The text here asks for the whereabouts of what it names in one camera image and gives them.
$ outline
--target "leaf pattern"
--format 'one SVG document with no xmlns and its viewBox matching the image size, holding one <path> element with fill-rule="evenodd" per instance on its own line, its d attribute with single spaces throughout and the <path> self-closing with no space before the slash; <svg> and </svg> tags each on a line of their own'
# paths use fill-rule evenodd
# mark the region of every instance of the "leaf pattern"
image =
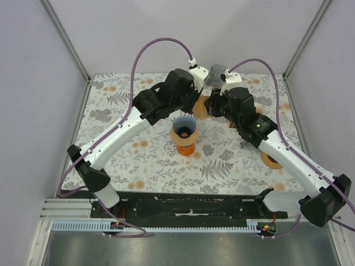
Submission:
<svg viewBox="0 0 355 266">
<path fill-rule="evenodd" d="M 276 96 L 270 75 L 241 74 L 255 102 L 264 104 L 264 114 L 276 120 Z M 164 81 L 166 74 L 135 74 L 134 94 Z M 281 126 L 287 137 L 299 146 L 282 76 L 280 87 Z M 92 80 L 76 145 L 91 141 L 126 111 L 129 102 L 129 74 L 103 73 Z M 117 191 L 166 193 L 258 194 L 267 187 L 301 191 L 302 187 L 285 170 L 272 170 L 261 160 L 260 151 L 245 146 L 224 117 L 198 120 L 200 136 L 195 153 L 184 157 L 171 140 L 172 121 L 184 115 L 175 112 L 134 137 L 106 164 L 105 170 Z M 82 186 L 72 171 L 63 184 L 67 190 Z"/>
</svg>

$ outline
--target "metal plate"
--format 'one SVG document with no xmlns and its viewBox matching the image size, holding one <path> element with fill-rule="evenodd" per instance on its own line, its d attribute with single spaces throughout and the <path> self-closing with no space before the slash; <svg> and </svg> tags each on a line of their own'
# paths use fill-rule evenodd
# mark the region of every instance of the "metal plate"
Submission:
<svg viewBox="0 0 355 266">
<path fill-rule="evenodd" d="M 292 223 L 278 222 L 278 233 Z M 152 233 L 110 239 L 99 232 L 51 232 L 42 266 L 282 265 L 339 266 L 329 229 L 301 223 L 290 236 L 261 240 L 255 234 Z"/>
</svg>

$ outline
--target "white panel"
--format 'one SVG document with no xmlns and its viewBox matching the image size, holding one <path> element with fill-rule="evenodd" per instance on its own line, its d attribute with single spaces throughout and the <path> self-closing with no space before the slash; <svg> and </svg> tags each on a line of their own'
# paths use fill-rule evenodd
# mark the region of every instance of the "white panel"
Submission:
<svg viewBox="0 0 355 266">
<path fill-rule="evenodd" d="M 0 25 L 0 264 L 25 265 L 85 81 L 38 0 L 2 2 Z"/>
<path fill-rule="evenodd" d="M 355 2 L 333 1 L 288 83 L 312 158 L 352 179 L 355 202 Z M 355 227 L 348 207 L 341 212 Z M 355 234 L 351 234 L 355 244 Z"/>
<path fill-rule="evenodd" d="M 197 63 L 227 67 L 251 57 L 285 71 L 322 0 L 51 0 L 83 64 L 97 72 L 127 73 L 138 51 L 159 37 L 177 38 Z M 150 48 L 138 72 L 187 67 L 177 44 Z M 267 73 L 252 63 L 241 73 Z"/>
</svg>

